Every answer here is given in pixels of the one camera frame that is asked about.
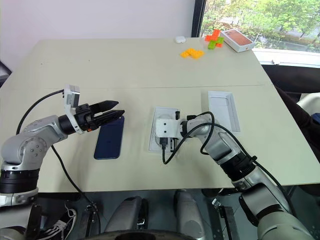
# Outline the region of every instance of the smartphone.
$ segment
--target smartphone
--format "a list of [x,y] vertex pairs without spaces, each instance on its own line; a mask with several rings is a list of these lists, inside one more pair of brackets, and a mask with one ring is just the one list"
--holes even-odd
[[93,157],[97,160],[117,159],[120,156],[125,117],[102,125]]

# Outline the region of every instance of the table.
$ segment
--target table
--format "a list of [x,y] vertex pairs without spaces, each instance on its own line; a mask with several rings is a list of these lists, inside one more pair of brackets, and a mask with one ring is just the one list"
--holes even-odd
[[[182,58],[188,48],[200,59]],[[170,107],[181,116],[208,110],[208,91],[232,92],[241,133],[238,139],[283,185],[320,182],[320,164],[251,51],[229,46],[206,49],[201,38],[44,40],[0,88],[0,145],[15,134],[22,115],[40,97],[80,87],[80,104],[119,101],[125,110],[120,157],[93,158],[99,131],[72,134],[55,145],[72,179],[86,192],[181,188],[228,188],[222,169],[188,139],[170,164],[148,152],[154,108]],[[55,95],[39,104],[25,124],[63,115]],[[40,192],[75,192],[50,149],[43,160]]]

